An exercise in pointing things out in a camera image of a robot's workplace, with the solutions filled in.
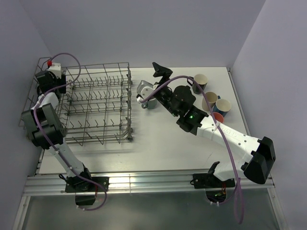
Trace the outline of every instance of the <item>cup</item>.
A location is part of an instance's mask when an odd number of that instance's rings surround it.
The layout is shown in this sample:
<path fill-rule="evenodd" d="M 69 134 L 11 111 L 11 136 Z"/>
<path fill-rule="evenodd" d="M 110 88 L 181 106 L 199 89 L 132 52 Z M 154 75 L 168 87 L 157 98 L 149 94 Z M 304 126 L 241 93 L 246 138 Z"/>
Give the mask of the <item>cup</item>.
<path fill-rule="evenodd" d="M 226 99 L 218 99 L 213 108 L 213 112 L 221 114 L 223 117 L 230 111 L 231 104 Z"/>
<path fill-rule="evenodd" d="M 219 122 L 221 122 L 221 123 L 224 122 L 224 117 L 223 117 L 221 114 L 219 114 L 219 113 L 212 113 L 212 114 L 213 114 L 213 116 L 215 117 L 215 119 L 216 119 L 217 121 L 219 121 Z"/>
<path fill-rule="evenodd" d="M 202 90 L 205 89 L 207 83 L 208 83 L 208 78 L 203 75 L 203 74 L 196 74 L 193 79 L 201 86 Z M 187 79 L 187 82 L 190 86 L 192 86 L 193 92 L 195 94 L 200 94 L 201 91 L 200 89 L 196 86 L 196 84 L 189 82 L 189 80 Z"/>
<path fill-rule="evenodd" d="M 218 97 L 217 97 L 217 95 L 216 95 L 215 93 L 213 93 L 213 92 L 206 92 L 205 94 L 206 94 L 206 97 L 207 97 L 207 99 L 208 99 L 209 106 L 210 106 L 210 108 L 212 108 L 212 107 L 215 105 L 215 103 L 216 103 Z M 202 99 L 201 106 L 202 106 L 202 109 L 203 109 L 204 111 L 209 111 L 209 107 L 208 107 L 208 105 L 207 105 L 207 103 L 206 103 L 206 100 L 205 100 L 204 98 Z"/>

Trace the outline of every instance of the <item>wire rack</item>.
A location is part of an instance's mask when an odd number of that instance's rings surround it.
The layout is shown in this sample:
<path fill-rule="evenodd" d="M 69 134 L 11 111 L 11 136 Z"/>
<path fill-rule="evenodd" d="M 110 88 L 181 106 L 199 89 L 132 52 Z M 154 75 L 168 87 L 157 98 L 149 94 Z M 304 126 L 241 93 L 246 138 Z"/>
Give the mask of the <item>wire rack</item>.
<path fill-rule="evenodd" d="M 46 68 L 49 57 L 39 59 L 35 73 Z M 78 66 L 62 67 L 71 82 Z M 79 144 L 131 141 L 131 72 L 128 62 L 83 65 L 80 77 L 66 87 L 56 113 L 67 130 L 66 142 Z M 35 77 L 24 111 L 37 101 Z"/>

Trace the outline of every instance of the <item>white platform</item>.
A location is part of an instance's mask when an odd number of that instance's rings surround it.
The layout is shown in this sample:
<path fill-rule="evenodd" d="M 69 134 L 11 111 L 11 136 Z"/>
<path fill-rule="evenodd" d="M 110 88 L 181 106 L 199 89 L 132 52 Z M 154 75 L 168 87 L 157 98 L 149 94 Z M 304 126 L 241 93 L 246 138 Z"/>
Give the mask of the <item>white platform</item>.
<path fill-rule="evenodd" d="M 171 68 L 173 75 L 194 76 L 205 74 L 209 83 L 205 91 L 213 91 L 232 104 L 225 117 L 225 124 L 246 133 L 243 119 L 236 101 L 228 73 L 224 67 Z M 143 110 L 136 103 L 136 88 L 141 80 L 156 82 L 153 68 L 131 69 L 132 86 L 132 128 L 134 140 L 131 143 L 90 144 L 83 147 L 70 145 L 77 158 L 92 173 L 135 172 L 159 170 L 208 169 L 215 161 L 229 161 L 227 150 L 208 139 L 184 132 L 173 117 L 160 104 L 154 110 Z M 186 80 L 169 84 L 174 89 L 187 85 Z M 195 106 L 201 109 L 202 96 L 196 95 Z M 40 174 L 64 173 L 62 166 L 46 151 L 40 167 Z"/>

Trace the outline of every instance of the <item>gray wall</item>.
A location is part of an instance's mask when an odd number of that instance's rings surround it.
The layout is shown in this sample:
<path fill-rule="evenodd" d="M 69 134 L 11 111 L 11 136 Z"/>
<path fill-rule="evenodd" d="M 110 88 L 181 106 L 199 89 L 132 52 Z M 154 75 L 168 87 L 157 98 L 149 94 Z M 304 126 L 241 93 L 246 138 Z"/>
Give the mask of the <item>gray wall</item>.
<path fill-rule="evenodd" d="M 290 229 L 307 229 L 307 1 L 267 0 L 234 66 L 253 135 L 271 137 L 272 175 Z"/>
<path fill-rule="evenodd" d="M 38 149 L 18 127 L 38 58 L 49 51 L 17 0 L 0 1 L 0 228 L 11 229 Z"/>
<path fill-rule="evenodd" d="M 53 55 L 71 52 L 85 64 L 230 67 L 265 0 L 20 2 Z"/>

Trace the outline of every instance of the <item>metal rail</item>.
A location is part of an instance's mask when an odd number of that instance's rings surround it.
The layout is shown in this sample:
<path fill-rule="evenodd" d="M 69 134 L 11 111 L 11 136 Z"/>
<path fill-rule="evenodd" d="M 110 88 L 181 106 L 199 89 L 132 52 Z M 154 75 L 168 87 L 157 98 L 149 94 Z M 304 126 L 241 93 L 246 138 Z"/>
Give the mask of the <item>metal rail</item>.
<path fill-rule="evenodd" d="M 190 185 L 194 173 L 206 173 L 208 170 L 183 171 L 146 171 L 131 173 L 92 173 L 92 176 L 108 176 L 108 194 L 119 193 L 156 193 L 195 191 Z M 56 195 L 92 195 L 94 193 L 65 193 L 65 181 L 58 175 L 37 175 L 28 177 L 23 196 L 56 196 Z M 271 178 L 265 184 L 255 184 L 248 179 L 241 179 L 242 189 L 274 188 Z"/>

